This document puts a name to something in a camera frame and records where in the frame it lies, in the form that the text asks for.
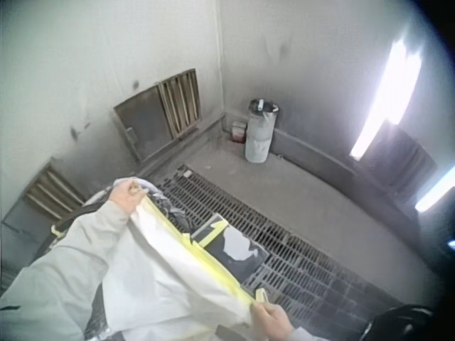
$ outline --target concrete floor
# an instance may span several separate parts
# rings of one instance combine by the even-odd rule
[[[439,278],[387,227],[283,159],[248,163],[243,148],[214,139],[186,165],[398,300],[434,304]]]

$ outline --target floor grate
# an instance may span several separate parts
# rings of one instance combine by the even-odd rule
[[[266,288],[271,302],[285,309],[295,327],[330,340],[346,340],[375,315],[401,305],[186,166],[159,187],[185,210],[194,227],[217,212],[270,252],[267,262],[242,286],[250,293]]]

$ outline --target wall stain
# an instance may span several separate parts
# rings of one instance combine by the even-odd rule
[[[71,138],[73,139],[74,142],[77,142],[77,139],[79,138],[79,133],[76,131],[76,129],[74,129],[74,127],[71,127],[70,129],[70,133],[71,133]]]

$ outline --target white paper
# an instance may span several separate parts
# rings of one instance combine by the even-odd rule
[[[155,216],[139,206],[109,260],[103,281],[107,324],[126,341],[186,339],[251,325],[232,296]]]

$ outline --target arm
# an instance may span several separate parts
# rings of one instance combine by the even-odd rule
[[[145,193],[132,181],[112,191],[96,212],[75,220],[51,252],[20,272],[1,297],[2,338],[83,340],[107,257]]]
[[[276,304],[254,303],[253,320],[261,331],[274,341],[324,341],[303,328],[294,329],[283,308]]]

